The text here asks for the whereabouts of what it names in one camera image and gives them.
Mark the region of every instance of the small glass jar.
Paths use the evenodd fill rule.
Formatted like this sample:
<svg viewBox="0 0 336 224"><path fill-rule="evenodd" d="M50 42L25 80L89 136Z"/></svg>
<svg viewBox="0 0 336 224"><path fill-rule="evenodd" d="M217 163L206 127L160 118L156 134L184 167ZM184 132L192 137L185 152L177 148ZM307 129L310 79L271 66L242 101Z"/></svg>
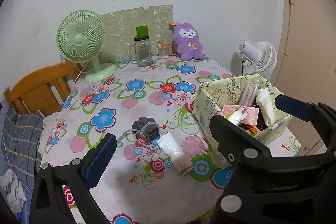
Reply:
<svg viewBox="0 0 336 224"><path fill-rule="evenodd" d="M135 59L138 67L150 66L153 63L151 43L148 37L134 37Z"/></svg>
<svg viewBox="0 0 336 224"><path fill-rule="evenodd" d="M159 50L159 57L161 59L166 59L169 57L169 50L171 44L169 43L159 43L158 50Z"/></svg>

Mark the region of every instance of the plaid pillowcase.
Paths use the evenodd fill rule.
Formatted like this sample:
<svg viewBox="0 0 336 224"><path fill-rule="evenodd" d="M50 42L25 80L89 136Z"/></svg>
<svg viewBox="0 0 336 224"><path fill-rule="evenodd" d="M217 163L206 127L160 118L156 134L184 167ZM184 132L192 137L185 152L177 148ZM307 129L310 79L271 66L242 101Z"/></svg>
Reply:
<svg viewBox="0 0 336 224"><path fill-rule="evenodd" d="M20 115L11 108L6 114L1 150L21 183L33 190L41 164L38 143L43 119L36 114Z"/></svg>

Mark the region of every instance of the table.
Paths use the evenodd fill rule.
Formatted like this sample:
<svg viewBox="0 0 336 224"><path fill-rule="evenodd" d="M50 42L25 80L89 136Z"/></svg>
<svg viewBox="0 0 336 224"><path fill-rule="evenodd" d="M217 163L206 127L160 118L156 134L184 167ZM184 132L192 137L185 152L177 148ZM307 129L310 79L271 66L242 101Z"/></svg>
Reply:
<svg viewBox="0 0 336 224"><path fill-rule="evenodd" d="M139 68L132 60L117 66L117 72L106 80L87 83L80 79L73 87L50 134L42 163L66 165L83 158L105 133L118 138L140 116L153 117L161 127L160 135L169 131L181 145L194 172L182 176L161 149L153 153L136 143L130 133L98 185L90 189L92 196L114 224L187 223L208 215L233 167L216 166L192 108L199 83L232 74L208 56L184 62L171 54L150 67ZM289 130L281 138L281 144L270 144L275 147L272 150L278 156L293 156L300 144ZM156 140L147 144L157 146ZM84 223L68 187L64 194L75 219Z"/></svg>

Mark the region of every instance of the door frame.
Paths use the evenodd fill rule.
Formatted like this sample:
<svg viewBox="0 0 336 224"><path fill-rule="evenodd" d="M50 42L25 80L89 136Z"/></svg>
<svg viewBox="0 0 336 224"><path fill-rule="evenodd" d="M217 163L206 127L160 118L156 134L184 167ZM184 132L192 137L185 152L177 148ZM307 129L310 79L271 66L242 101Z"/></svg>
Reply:
<svg viewBox="0 0 336 224"><path fill-rule="evenodd" d="M271 76L271 83L277 86L277 80L280 73L280 69L285 57L286 46L288 42L288 34L289 34L289 25L290 25L290 16L291 16L291 0L283 0L283 22L282 22L282 31L280 37L280 44L278 50L278 62L273 70ZM304 155L314 155L322 146L324 145L322 139L320 138L319 141L311 148L307 149L307 147L301 147L298 150L299 156Z"/></svg>

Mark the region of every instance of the fan base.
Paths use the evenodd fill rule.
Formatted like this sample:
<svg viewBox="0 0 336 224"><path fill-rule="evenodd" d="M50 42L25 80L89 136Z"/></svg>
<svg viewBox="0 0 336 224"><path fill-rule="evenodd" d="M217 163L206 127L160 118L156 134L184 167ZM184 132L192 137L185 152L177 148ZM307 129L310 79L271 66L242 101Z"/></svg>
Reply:
<svg viewBox="0 0 336 224"><path fill-rule="evenodd" d="M100 65L101 70L95 71L91 69L85 76L85 81L95 83L108 78L117 71L117 66L112 63L104 63Z"/></svg>

